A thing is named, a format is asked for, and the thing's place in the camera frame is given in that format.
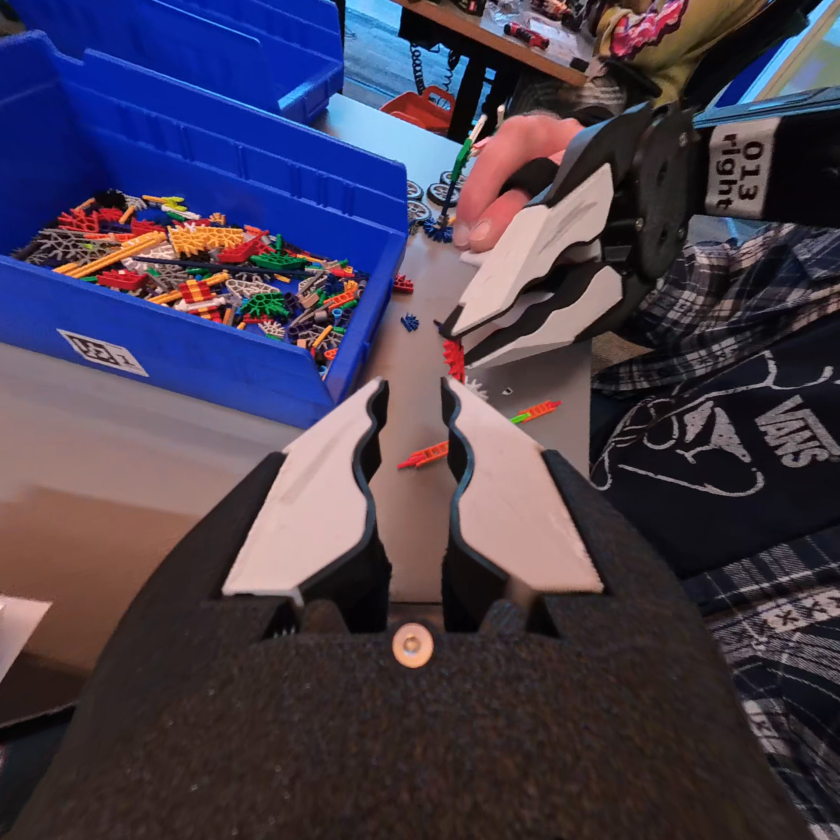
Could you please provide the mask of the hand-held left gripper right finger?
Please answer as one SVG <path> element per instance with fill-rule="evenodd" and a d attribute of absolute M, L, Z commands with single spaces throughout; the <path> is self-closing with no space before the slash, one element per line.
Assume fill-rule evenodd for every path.
<path fill-rule="evenodd" d="M 557 632 L 550 597 L 604 592 L 552 472 L 562 458 L 454 378 L 441 380 L 441 405 L 455 479 L 442 562 L 445 630 L 478 632 L 501 602 L 515 632 Z"/>

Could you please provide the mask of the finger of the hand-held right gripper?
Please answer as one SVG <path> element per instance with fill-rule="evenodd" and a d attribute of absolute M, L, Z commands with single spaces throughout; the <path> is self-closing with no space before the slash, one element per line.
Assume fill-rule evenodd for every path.
<path fill-rule="evenodd" d="M 620 273 L 600 261 L 561 266 L 525 292 L 512 309 L 466 342 L 465 367 L 521 361 L 568 347 L 624 295 Z"/>
<path fill-rule="evenodd" d="M 612 166 L 604 163 L 555 204 L 544 199 L 523 208 L 486 252 L 441 333 L 458 339 L 508 312 L 566 249 L 599 237 L 613 197 Z"/>

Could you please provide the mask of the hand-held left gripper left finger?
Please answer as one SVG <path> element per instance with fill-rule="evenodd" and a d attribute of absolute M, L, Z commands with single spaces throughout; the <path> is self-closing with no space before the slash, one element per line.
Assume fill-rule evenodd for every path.
<path fill-rule="evenodd" d="M 299 615 L 329 601 L 351 632 L 386 629 L 392 565 L 370 483 L 389 396 L 387 380 L 374 378 L 282 450 L 223 596 L 285 598 Z"/>

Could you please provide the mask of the toy rod and connector assembly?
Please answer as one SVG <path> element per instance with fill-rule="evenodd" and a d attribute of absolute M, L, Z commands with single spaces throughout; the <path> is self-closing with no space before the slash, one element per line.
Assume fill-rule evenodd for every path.
<path fill-rule="evenodd" d="M 483 384 L 481 384 L 478 380 L 472 379 L 469 376 L 465 376 L 463 384 L 465 385 L 467 390 L 473 392 L 485 402 L 489 400 L 489 396 L 486 389 L 484 388 Z M 540 419 L 541 417 L 545 417 L 556 412 L 561 405 L 562 402 L 560 400 L 546 400 L 540 403 L 536 403 L 522 409 L 516 415 L 511 416 L 509 418 L 509 421 L 518 426 L 527 424 L 531 421 L 535 421 L 536 419 Z M 405 459 L 402 463 L 397 465 L 396 469 L 420 469 L 436 461 L 445 459 L 447 456 L 448 441 L 445 440 L 431 447 L 422 448 L 412 452 L 407 459 Z"/>

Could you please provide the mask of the blue plastic bin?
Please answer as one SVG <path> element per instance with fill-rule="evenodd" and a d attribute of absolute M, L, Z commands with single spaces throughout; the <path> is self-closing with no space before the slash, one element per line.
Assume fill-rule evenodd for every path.
<path fill-rule="evenodd" d="M 406 168 L 120 59 L 2 39 L 2 342 L 306 428 L 352 390 L 406 247 Z M 91 288 L 9 252 L 93 193 L 182 196 L 370 275 L 324 380 L 304 350 Z M 83 360 L 64 329 L 129 349 L 140 377 Z"/>

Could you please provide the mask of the pile of colourful toy pieces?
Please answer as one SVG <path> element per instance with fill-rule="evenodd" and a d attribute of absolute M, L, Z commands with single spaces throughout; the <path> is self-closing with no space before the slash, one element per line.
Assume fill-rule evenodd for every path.
<path fill-rule="evenodd" d="M 322 380 L 370 275 L 182 196 L 101 190 L 9 257 L 158 308 L 304 350 Z"/>

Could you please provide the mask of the person's right forearm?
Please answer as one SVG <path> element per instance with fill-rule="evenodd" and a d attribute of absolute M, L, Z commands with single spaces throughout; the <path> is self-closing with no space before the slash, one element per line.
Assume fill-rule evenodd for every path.
<path fill-rule="evenodd" d="M 771 224 L 740 244 L 687 245 L 618 335 L 647 348 L 592 378 L 636 398 L 724 370 L 839 309 L 836 228 Z"/>

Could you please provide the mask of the person's right hand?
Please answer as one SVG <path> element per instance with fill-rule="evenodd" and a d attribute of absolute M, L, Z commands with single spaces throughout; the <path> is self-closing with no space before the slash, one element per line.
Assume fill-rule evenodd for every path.
<path fill-rule="evenodd" d="M 584 126 L 549 113 L 513 117 L 486 142 L 458 200 L 453 244 L 475 254 L 493 249 L 513 218 L 529 203 L 521 190 L 501 188 L 535 159 L 562 162 L 564 152 Z"/>

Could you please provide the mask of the wheeled toy model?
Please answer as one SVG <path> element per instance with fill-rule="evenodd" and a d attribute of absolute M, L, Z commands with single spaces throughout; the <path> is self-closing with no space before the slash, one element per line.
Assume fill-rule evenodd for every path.
<path fill-rule="evenodd" d="M 488 139 L 479 138 L 487 121 L 486 115 L 479 118 L 458 151 L 454 167 L 442 173 L 438 181 L 426 189 L 424 195 L 414 189 L 413 183 L 408 183 L 407 209 L 410 235 L 423 232 L 434 242 L 452 243 L 456 220 L 455 210 L 459 203 L 461 188 L 472 166 L 472 161 L 479 156 L 488 142 Z"/>

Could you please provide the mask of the yellow pink printed cloth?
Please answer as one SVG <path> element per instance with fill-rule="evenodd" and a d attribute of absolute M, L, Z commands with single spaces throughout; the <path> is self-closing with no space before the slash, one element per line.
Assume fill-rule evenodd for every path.
<path fill-rule="evenodd" d="M 764 1 L 607 2 L 595 25 L 595 52 L 641 71 L 660 89 L 655 105 L 676 101 L 703 57 L 751 22 Z"/>

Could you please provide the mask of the red plastic crate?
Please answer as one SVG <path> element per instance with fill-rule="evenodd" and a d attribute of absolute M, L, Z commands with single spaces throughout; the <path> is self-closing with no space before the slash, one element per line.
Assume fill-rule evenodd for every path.
<path fill-rule="evenodd" d="M 422 130 L 446 136 L 452 121 L 456 97 L 430 85 L 422 93 L 407 91 L 380 107 L 380 111 Z"/>

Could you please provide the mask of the wooden workbench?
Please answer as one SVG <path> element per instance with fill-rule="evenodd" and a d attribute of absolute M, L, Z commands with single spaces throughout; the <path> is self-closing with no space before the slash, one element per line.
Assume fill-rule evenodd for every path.
<path fill-rule="evenodd" d="M 586 80 L 586 71 L 593 69 L 593 49 L 583 34 L 565 29 L 550 37 L 550 47 L 560 47 L 556 56 L 548 49 L 525 45 L 505 35 L 503 26 L 482 16 L 468 14 L 457 2 L 397 1 L 402 15 L 400 36 L 412 44 L 445 46 L 468 63 L 455 96 L 447 137 L 460 141 L 466 137 L 480 105 L 480 96 L 488 70 L 496 72 L 490 90 L 511 91 L 520 73 L 529 68 L 559 79 L 575 88 Z"/>

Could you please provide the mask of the white bin label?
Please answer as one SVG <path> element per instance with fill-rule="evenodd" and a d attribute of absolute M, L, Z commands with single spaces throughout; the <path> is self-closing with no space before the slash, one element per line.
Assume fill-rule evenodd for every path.
<path fill-rule="evenodd" d="M 84 361 L 107 367 L 112 371 L 145 378 L 150 376 L 133 353 L 122 345 L 64 329 L 58 329 L 57 332 Z"/>

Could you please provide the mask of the white instruction sheet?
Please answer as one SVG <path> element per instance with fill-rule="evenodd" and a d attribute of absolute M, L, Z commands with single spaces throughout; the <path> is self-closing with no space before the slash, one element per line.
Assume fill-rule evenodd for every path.
<path fill-rule="evenodd" d="M 1 594 L 1 680 L 52 606 L 51 601 Z"/>

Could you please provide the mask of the empty blue divided bin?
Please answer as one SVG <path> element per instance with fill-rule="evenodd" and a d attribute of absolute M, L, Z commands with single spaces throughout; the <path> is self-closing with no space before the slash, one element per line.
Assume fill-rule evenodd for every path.
<path fill-rule="evenodd" d="M 293 122 L 343 88 L 340 14 L 323 1 L 13 1 L 65 55 L 120 58 Z"/>

